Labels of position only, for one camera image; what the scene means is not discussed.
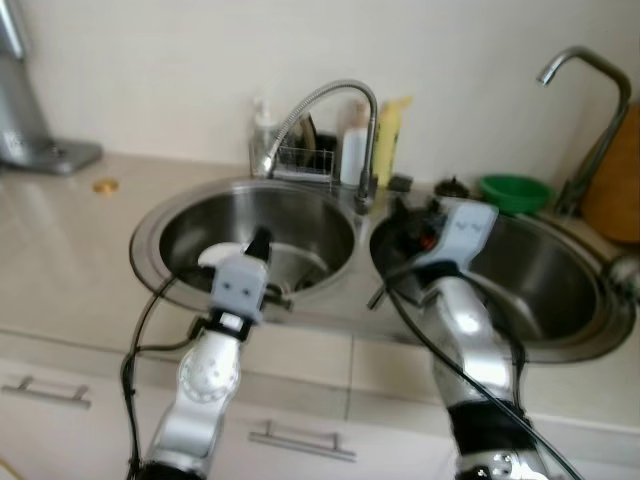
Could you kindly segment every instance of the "appliance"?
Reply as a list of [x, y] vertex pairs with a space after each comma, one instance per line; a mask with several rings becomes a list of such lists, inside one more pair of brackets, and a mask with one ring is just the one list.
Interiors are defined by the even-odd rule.
[[94, 143], [54, 140], [31, 89], [28, 46], [16, 0], [0, 0], [0, 162], [66, 175], [98, 160]]

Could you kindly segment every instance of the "cutting board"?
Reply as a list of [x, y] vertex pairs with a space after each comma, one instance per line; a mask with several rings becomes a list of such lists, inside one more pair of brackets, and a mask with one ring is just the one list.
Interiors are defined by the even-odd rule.
[[603, 236], [640, 243], [640, 104], [629, 109], [581, 210], [585, 221]]

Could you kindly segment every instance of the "gooseneck faucet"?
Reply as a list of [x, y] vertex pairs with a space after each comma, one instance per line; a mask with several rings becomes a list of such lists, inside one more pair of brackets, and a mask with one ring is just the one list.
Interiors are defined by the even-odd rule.
[[574, 178], [565, 183], [562, 193], [555, 205], [555, 212], [561, 215], [572, 215], [575, 212], [578, 203], [587, 191], [591, 179], [602, 163], [602, 159], [607, 153], [607, 150], [609, 150], [620, 125], [622, 125], [629, 111], [629, 100], [631, 98], [631, 83], [626, 74], [607, 59], [586, 47], [571, 47], [560, 52], [540, 72], [537, 77], [538, 82], [547, 86], [551, 80], [553, 80], [556, 71], [572, 58], [579, 58], [613, 80], [618, 86], [619, 99], [616, 112], [607, 130], [600, 139], [597, 148], [591, 156], [585, 160], [585, 163]]
[[342, 90], [345, 88], [351, 88], [362, 92], [369, 102], [371, 111], [371, 115], [369, 116], [369, 123], [367, 124], [367, 141], [365, 144], [364, 165], [360, 174], [360, 183], [358, 185], [358, 190], [356, 191], [355, 195], [356, 211], [358, 213], [364, 214], [367, 212], [369, 204], [371, 203], [372, 197], [374, 195], [372, 157], [373, 141], [378, 124], [378, 102], [376, 101], [376, 96], [374, 95], [373, 91], [367, 85], [358, 80], [336, 80], [334, 82], [323, 85], [322, 87], [314, 90], [309, 95], [307, 95], [298, 105], [296, 105], [296, 107], [291, 111], [291, 113], [282, 123], [282, 126], [278, 131], [278, 135], [273, 141], [273, 145], [271, 146], [261, 163], [266, 168], [267, 177], [272, 178], [273, 172], [276, 168], [276, 155], [278, 153], [278, 148], [280, 148], [280, 145], [287, 136], [287, 133], [289, 133], [289, 130], [293, 128], [296, 122], [300, 120], [302, 115], [309, 109], [309, 107], [311, 107], [313, 103], [316, 102], [316, 100], [324, 97], [328, 93], [334, 92], [335, 90]]

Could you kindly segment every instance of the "double sink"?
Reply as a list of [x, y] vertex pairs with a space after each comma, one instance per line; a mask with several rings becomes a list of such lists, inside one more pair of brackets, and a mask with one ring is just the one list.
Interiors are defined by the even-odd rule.
[[[424, 206], [425, 194], [408, 202]], [[274, 236], [269, 289], [292, 301], [268, 305], [269, 322], [340, 331], [365, 338], [417, 343], [390, 302], [366, 303], [391, 265], [383, 238], [390, 198], [379, 192], [358, 216], [353, 192], [269, 180], [214, 182], [180, 194], [151, 211], [131, 240], [131, 263], [151, 290], [171, 273], [166, 299], [206, 312], [211, 280], [180, 274], [208, 247], [246, 244], [256, 226]], [[603, 281], [603, 259], [549, 224], [499, 216], [468, 276], [492, 314], [504, 315], [527, 347], [529, 360], [566, 363], [604, 355], [631, 332], [635, 308]], [[417, 280], [401, 285], [419, 295]]]

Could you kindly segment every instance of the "green bowl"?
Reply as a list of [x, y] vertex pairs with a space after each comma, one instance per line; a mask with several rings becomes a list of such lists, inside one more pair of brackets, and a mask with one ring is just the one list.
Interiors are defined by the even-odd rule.
[[553, 191], [530, 177], [518, 175], [488, 175], [480, 180], [485, 199], [503, 213], [534, 213], [544, 208]]

